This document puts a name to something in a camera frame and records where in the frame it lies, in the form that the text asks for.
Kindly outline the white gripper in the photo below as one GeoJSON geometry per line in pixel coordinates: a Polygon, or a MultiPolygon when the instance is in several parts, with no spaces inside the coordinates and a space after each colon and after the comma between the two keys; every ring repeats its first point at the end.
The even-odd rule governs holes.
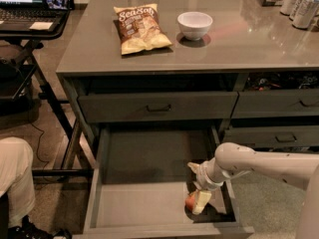
{"type": "Polygon", "coordinates": [[[203,162],[201,165],[189,162],[187,166],[196,174],[196,184],[199,190],[196,190],[192,194],[192,213],[199,215],[211,198],[210,191],[221,187],[229,178],[229,173],[222,169],[214,158],[203,162]]]}

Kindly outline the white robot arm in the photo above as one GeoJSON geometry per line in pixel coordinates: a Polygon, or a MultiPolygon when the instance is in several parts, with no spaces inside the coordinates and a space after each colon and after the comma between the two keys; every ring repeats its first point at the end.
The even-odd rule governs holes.
{"type": "Polygon", "coordinates": [[[214,157],[203,163],[189,162],[195,174],[195,191],[186,208],[200,214],[212,192],[223,183],[254,171],[306,191],[295,239],[319,238],[319,156],[317,154],[264,152],[233,142],[217,147],[214,157]]]}

